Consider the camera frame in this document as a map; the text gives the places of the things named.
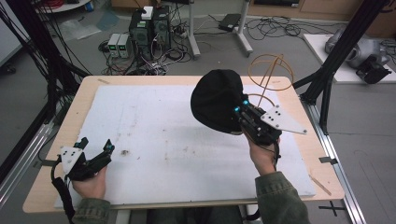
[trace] box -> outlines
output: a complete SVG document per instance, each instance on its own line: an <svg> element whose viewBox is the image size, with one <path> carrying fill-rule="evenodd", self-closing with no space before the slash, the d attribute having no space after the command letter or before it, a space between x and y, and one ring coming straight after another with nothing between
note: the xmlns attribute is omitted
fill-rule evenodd
<svg viewBox="0 0 396 224"><path fill-rule="evenodd" d="M389 1L367 29L366 34L370 37L396 38L396 1Z"/></svg>
<svg viewBox="0 0 396 224"><path fill-rule="evenodd" d="M112 7L143 8L152 6L151 0L111 0Z"/></svg>

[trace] sleeve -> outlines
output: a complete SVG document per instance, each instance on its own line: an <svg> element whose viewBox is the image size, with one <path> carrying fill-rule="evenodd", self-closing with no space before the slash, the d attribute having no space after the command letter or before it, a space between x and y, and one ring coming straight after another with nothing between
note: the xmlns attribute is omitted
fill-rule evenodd
<svg viewBox="0 0 396 224"><path fill-rule="evenodd" d="M256 191L263 223L310 223L305 204L281 172L257 177Z"/></svg>
<svg viewBox="0 0 396 224"><path fill-rule="evenodd" d="M82 199L73 216L75 224L106 224L110 202L101 199Z"/></svg>

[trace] black beanie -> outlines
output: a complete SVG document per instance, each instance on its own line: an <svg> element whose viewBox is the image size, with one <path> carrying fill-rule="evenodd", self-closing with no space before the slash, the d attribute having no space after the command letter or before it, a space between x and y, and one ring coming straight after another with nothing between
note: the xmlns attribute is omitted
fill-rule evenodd
<svg viewBox="0 0 396 224"><path fill-rule="evenodd" d="M241 77L233 70L212 70L201 78L192 92L191 111L207 127L223 133L241 133L233 113L248 97Z"/></svg>

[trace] person's left hand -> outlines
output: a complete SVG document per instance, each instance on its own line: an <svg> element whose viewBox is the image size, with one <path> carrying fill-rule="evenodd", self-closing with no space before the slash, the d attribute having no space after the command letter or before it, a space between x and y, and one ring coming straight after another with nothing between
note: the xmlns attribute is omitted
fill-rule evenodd
<svg viewBox="0 0 396 224"><path fill-rule="evenodd" d="M73 180L73 189L82 198L103 199L106 193L106 169L100 170L93 178L84 181Z"/></svg>

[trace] hand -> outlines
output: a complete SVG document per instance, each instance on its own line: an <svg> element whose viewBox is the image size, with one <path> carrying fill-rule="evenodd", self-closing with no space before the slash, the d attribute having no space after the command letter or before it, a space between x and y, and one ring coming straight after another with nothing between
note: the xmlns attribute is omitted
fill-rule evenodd
<svg viewBox="0 0 396 224"><path fill-rule="evenodd" d="M73 180L73 189L81 195L82 198L103 199L106 193L106 170L107 166L91 179L84 181Z"/></svg>
<svg viewBox="0 0 396 224"><path fill-rule="evenodd" d="M271 146L257 146L247 133L244 132L244 134L250 147L250 158L256 166L257 171L259 171L259 174L269 175L274 173L276 171L274 166L274 144Z"/></svg>

